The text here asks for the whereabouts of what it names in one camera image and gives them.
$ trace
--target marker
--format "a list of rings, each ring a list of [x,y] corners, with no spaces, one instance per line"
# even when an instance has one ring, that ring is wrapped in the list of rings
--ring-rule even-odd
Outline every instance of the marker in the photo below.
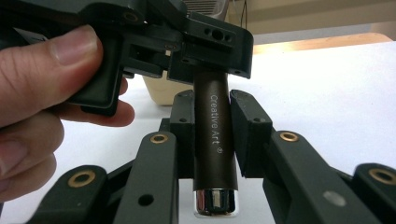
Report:
[[[235,217],[239,210],[227,74],[194,76],[194,213]]]

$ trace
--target brass ring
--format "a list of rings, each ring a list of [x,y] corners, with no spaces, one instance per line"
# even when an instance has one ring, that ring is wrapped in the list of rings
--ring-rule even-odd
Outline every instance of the brass ring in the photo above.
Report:
[[[136,14],[132,12],[124,12],[123,17],[127,21],[132,21],[132,22],[139,21],[139,18],[136,16]]]
[[[150,137],[149,140],[154,144],[161,144],[161,143],[168,141],[168,136],[166,136],[165,134],[162,134],[162,133],[157,133],[157,134],[153,135],[152,137]]]
[[[297,142],[298,136],[295,133],[281,133],[280,138],[287,142]]]
[[[387,185],[396,185],[396,174],[390,172],[388,170],[374,168],[369,170],[369,174],[375,180],[387,184]]]
[[[72,188],[81,188],[86,185],[91,184],[91,182],[96,178],[96,174],[92,170],[80,171],[70,177],[67,184]]]

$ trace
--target beige object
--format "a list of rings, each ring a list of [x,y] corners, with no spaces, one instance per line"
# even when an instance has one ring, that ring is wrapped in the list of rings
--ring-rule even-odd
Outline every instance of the beige object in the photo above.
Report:
[[[340,35],[319,39],[298,40],[275,44],[256,45],[253,54],[263,53],[283,53],[304,49],[327,49],[343,46],[374,44],[392,41],[389,37],[382,34],[367,33],[359,35]]]
[[[396,40],[396,21],[373,23],[370,31],[386,35],[390,39]]]
[[[176,94],[192,89],[192,85],[169,81],[167,74],[163,74],[162,78],[143,77],[143,79],[151,99],[157,105],[172,105]]]

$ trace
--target finger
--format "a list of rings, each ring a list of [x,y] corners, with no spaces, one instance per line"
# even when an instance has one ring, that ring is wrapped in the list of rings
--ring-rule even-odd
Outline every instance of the finger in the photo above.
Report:
[[[36,166],[64,139],[64,126],[47,111],[0,130],[0,179]]]
[[[55,168],[55,157],[50,154],[31,169],[8,179],[0,180],[0,202],[10,201],[40,189],[52,177]]]
[[[103,48],[91,26],[0,51],[0,127],[64,102],[99,67]]]
[[[121,81],[120,95],[123,95],[128,90],[128,81],[124,77]]]
[[[56,105],[51,111],[61,119],[89,122],[110,127],[126,126],[134,120],[134,109],[120,100],[116,114],[112,117],[85,113],[80,106],[70,104]]]

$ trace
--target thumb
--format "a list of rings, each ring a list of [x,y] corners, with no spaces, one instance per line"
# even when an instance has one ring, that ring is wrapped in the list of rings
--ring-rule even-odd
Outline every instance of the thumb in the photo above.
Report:
[[[0,128],[64,102],[98,69],[103,48],[91,26],[0,50]]]

